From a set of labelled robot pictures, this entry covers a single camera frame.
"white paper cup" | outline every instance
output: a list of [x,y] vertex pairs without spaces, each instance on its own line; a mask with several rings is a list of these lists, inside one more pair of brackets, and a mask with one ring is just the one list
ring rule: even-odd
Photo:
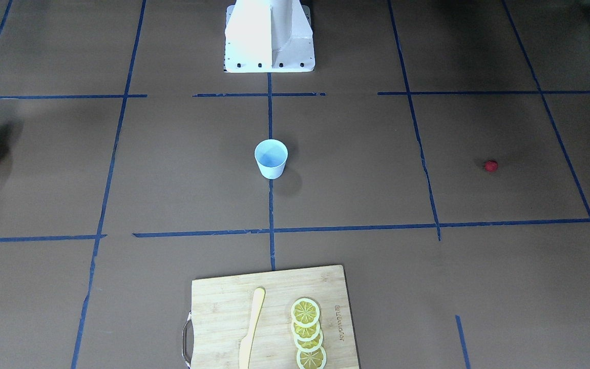
[[279,178],[286,166],[288,149],[278,140],[265,140],[256,145],[255,159],[261,174],[268,179]]

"lemon slice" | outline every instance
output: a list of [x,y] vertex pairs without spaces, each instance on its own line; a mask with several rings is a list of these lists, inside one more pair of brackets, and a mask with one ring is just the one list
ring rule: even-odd
[[297,366],[300,369],[323,369],[327,363],[327,353],[324,348],[319,348],[312,353],[297,352]]
[[297,323],[300,327],[307,329],[312,327],[315,323],[318,323],[320,319],[320,308],[318,304],[308,297],[302,297],[295,301],[293,306],[290,308],[290,316],[293,322]]
[[320,331],[318,336],[315,336],[311,341],[300,341],[297,336],[294,336],[295,346],[303,353],[312,353],[323,345],[323,331]]
[[320,324],[316,323],[312,327],[301,327],[297,323],[290,325],[290,330],[293,332],[293,337],[302,342],[313,341],[318,334],[320,334]]

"wooden knife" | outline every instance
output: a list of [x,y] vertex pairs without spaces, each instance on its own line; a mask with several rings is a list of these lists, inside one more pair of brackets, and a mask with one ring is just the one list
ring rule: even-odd
[[256,323],[258,323],[258,315],[261,312],[264,299],[265,289],[262,287],[256,288],[254,298],[252,299],[250,326],[247,330],[247,336],[244,336],[244,338],[241,339],[241,350],[238,354],[239,369],[249,369],[250,367],[250,353],[252,352],[252,342],[254,341]]

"brown floor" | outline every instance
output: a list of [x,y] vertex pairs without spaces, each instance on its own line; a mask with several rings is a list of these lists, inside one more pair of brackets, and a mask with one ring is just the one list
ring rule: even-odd
[[230,3],[0,0],[0,367],[183,367],[193,279],[342,264],[363,369],[590,368],[590,0],[316,1],[272,75]]

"metal handle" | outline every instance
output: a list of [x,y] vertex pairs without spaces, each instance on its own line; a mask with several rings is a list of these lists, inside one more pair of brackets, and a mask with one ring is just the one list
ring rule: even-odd
[[188,355],[188,353],[186,352],[187,349],[185,348],[185,334],[187,332],[189,323],[190,323],[190,326],[193,326],[192,311],[188,312],[188,317],[186,318],[185,324],[183,325],[183,349],[181,351],[181,356],[183,357],[183,360],[185,361],[185,367],[187,367],[187,369],[190,369],[190,360],[192,360],[192,356]]

